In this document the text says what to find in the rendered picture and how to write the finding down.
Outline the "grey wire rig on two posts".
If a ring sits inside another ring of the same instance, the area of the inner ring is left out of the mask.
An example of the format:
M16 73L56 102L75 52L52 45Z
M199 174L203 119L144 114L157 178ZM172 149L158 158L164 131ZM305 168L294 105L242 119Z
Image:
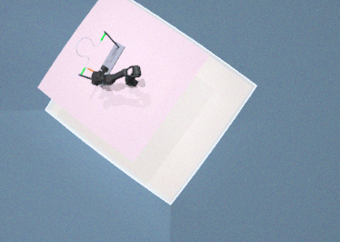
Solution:
M107 56L107 58L106 58L105 61L103 62L103 65L109 68L108 72L105 72L105 75L109 75L110 72L112 71L112 69L113 69L113 67L114 67L114 65L115 65L115 63L116 63L116 61L118 60L119 56L122 54L123 50L125 49L125 47L122 46L122 45L120 45L119 43L115 42L114 39L112 39L106 31L104 31L104 32L105 32L105 33L104 33L104 35L102 36L102 38L101 38L101 40L100 40L100 43L101 43L101 41L103 41L105 35L107 35L108 38L109 38L110 40L112 40L112 41L115 43L114 46L113 46L113 48L112 48L112 50L110 51L109 55ZM99 44L100 44L100 43L99 43ZM82 71L82 73L81 73L81 74L78 74L78 75L79 75L79 76L82 76L82 77L84 77L84 78L87 78L87 79L92 80L91 77L88 77L88 76L84 76L84 75L83 75L83 72L84 72L84 71L85 71L85 68L84 68L84 70Z

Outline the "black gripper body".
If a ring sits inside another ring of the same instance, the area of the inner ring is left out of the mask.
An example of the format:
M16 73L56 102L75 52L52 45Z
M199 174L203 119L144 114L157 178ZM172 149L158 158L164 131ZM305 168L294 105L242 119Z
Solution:
M99 71L98 73L101 73L102 76L103 76L105 74L105 72L108 72L109 68L104 66L104 65L102 65L101 66L101 70L103 70L103 71Z

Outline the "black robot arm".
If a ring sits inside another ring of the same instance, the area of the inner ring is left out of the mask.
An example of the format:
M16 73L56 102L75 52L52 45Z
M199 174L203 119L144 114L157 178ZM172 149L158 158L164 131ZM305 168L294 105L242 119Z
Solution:
M130 75L128 74L128 70L132 69ZM101 76L101 77L100 77ZM105 77L106 76L106 77ZM136 77L141 76L140 66L130 66L127 69L122 69L122 71L115 73L113 75L103 75L101 73L97 73L96 71L92 74L92 85L111 85L115 82L116 79L125 76L125 83L128 86L136 86L138 81L135 79Z

